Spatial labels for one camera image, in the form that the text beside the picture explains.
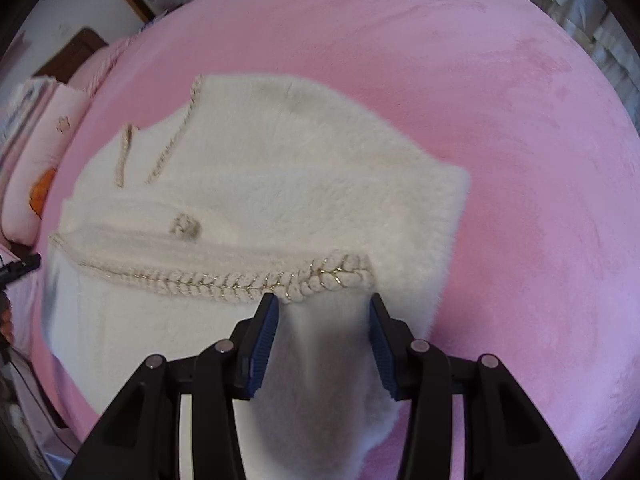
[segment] wooden headboard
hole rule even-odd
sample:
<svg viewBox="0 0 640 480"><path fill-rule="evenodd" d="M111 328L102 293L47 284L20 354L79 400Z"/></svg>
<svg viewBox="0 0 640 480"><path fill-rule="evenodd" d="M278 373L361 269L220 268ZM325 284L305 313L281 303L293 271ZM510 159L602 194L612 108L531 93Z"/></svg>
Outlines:
<svg viewBox="0 0 640 480"><path fill-rule="evenodd" d="M82 63L105 45L107 43L95 31L83 28L33 75L48 75L61 83L68 83Z"/></svg>

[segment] blue gripper pad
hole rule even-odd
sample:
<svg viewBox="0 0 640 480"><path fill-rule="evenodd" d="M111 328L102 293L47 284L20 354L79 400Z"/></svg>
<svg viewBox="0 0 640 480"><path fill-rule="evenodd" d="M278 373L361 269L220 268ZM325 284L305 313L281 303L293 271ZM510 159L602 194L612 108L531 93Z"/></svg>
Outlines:
<svg viewBox="0 0 640 480"><path fill-rule="evenodd" d="M262 386L264 373L269 363L271 346L278 328L279 306L278 298L274 294L265 294L260 302L258 312L253 323L261 322L259 332L255 335L255 344L249 357L248 383L246 391L251 398Z"/></svg>
<svg viewBox="0 0 640 480"><path fill-rule="evenodd" d="M378 366L382 385L391 394L391 397L396 399L398 396L398 383L396 382L394 356L391 352L389 341L386 339L373 299L369 303L369 342Z"/></svg>

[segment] bedsheet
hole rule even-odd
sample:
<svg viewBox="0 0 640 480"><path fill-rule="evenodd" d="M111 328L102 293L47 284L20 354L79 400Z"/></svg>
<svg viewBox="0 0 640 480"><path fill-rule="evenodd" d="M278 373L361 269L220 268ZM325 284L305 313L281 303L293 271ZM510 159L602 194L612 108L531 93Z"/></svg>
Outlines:
<svg viewBox="0 0 640 480"><path fill-rule="evenodd" d="M196 0L142 32L100 88L49 193L44 257L62 200L122 124L182 105L198 73L234 72L317 80L470 172L430 339L499 355L581 477L601 478L640 416L640 140L580 47L527 0ZM34 367L85 436L97 415L35 307ZM395 477L405 424L362 480ZM462 434L458 414L457 452Z"/></svg>

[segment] white wall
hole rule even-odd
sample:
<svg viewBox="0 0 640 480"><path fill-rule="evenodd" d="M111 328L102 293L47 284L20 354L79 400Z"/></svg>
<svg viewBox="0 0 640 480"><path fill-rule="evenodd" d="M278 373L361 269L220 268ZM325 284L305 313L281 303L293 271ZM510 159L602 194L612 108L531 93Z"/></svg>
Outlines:
<svg viewBox="0 0 640 480"><path fill-rule="evenodd" d="M125 0L40 0L18 32L17 54L2 64L0 104L83 27L111 43L142 25Z"/></svg>

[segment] pink pillow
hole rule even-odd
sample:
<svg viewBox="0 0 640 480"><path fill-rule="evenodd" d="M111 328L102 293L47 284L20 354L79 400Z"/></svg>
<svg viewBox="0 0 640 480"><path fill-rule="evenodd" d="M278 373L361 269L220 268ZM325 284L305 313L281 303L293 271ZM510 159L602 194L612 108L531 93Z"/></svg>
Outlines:
<svg viewBox="0 0 640 480"><path fill-rule="evenodd" d="M12 126L3 132L3 134L8 134L8 137L0 147L0 204L4 201L5 190L12 174L14 174L20 154L58 86L58 82L53 78L36 79L40 81L37 82L35 79L28 80L17 89L16 93L28 85L34 90L34 94L30 97L27 97L26 94L21 96L25 105L22 108L21 115L14 117ZM42 84L40 90L35 89L38 83ZM11 245L2 234L0 234L0 244L7 248Z"/></svg>
<svg viewBox="0 0 640 480"><path fill-rule="evenodd" d="M131 40L122 38L96 50L71 76L68 85L93 97Z"/></svg>
<svg viewBox="0 0 640 480"><path fill-rule="evenodd" d="M54 91L6 187L0 223L7 240L33 245L58 164L88 105L85 92L63 84Z"/></svg>

